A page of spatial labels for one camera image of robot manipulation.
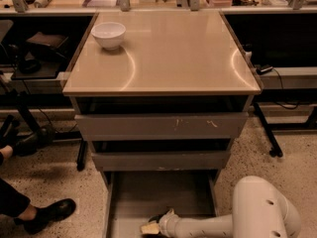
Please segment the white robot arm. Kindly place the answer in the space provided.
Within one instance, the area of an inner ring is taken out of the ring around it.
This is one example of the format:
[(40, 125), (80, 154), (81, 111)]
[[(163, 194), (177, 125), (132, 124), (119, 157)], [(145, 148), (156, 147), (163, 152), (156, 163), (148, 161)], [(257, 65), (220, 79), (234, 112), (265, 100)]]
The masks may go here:
[(296, 207), (263, 178), (241, 178), (233, 193), (232, 213), (205, 219), (179, 217), (170, 209), (141, 226), (144, 235), (166, 238), (297, 238)]

